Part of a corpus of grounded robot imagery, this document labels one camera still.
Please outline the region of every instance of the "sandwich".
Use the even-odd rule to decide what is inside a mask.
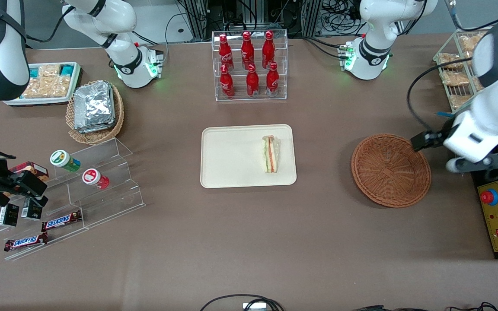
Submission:
[[[266,173],[278,172],[278,154],[280,151],[280,142],[273,135],[262,138],[263,163],[265,164]]]

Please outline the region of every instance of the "white tray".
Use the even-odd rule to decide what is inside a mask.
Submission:
[[[3,101],[5,104],[14,107],[20,106],[43,106],[50,104],[63,103],[66,104],[69,102],[69,99],[74,94],[74,90],[76,90],[76,86],[78,84],[78,78],[80,77],[80,65],[74,61],[63,62],[63,63],[29,63],[28,67],[31,68],[39,68],[41,65],[72,65],[74,66],[73,74],[70,77],[69,89],[67,90],[67,96],[65,97],[49,97],[49,98],[16,98],[14,100]]]
[[[278,173],[266,173],[262,137],[280,139]],[[293,131],[287,124],[206,128],[201,137],[205,188],[291,185],[297,180]]]

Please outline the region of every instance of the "brown woven basket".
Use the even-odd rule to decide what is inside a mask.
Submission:
[[[85,85],[92,85],[97,81],[91,81]],[[65,120],[67,120],[67,125],[72,129],[69,131],[69,135],[74,138],[75,141],[84,144],[99,144],[110,140],[117,136],[122,128],[122,124],[124,123],[124,105],[122,104],[122,97],[120,96],[116,86],[112,86],[114,101],[115,101],[115,115],[116,115],[116,124],[113,128],[108,130],[99,130],[97,132],[91,132],[87,134],[81,134],[77,130],[74,129],[74,96],[69,100],[67,104],[67,116]]]
[[[431,171],[421,152],[403,137],[377,134],[360,142],[351,158],[358,188],[387,207],[408,207],[420,201],[431,184]]]

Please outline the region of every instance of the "table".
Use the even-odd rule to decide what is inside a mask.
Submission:
[[[469,175],[445,171],[446,149],[425,151],[431,189],[405,209],[366,199],[350,172],[366,136],[422,131],[406,91],[447,37],[397,39],[373,81],[291,40],[288,100],[259,104],[215,102],[208,44],[170,46],[164,79],[139,90],[119,82],[102,49],[28,51],[31,63],[78,62],[85,83],[116,83],[126,110],[118,137],[134,152],[128,161],[147,206],[16,262],[0,259],[0,310],[187,311],[233,293],[265,295],[288,311],[498,306],[498,260],[482,210]],[[417,112],[440,126],[433,113],[448,103],[439,77],[428,75],[413,92]],[[18,157],[10,165],[49,166],[53,150],[83,149],[64,115],[64,106],[0,104],[0,150]],[[204,189],[201,132],[248,124],[293,128],[296,183]],[[209,310],[239,310],[243,301]]]

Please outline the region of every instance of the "emergency stop button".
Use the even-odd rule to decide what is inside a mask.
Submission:
[[[497,205],[498,203],[498,193],[495,189],[487,189],[480,193],[480,199],[483,203],[489,204],[491,206]]]

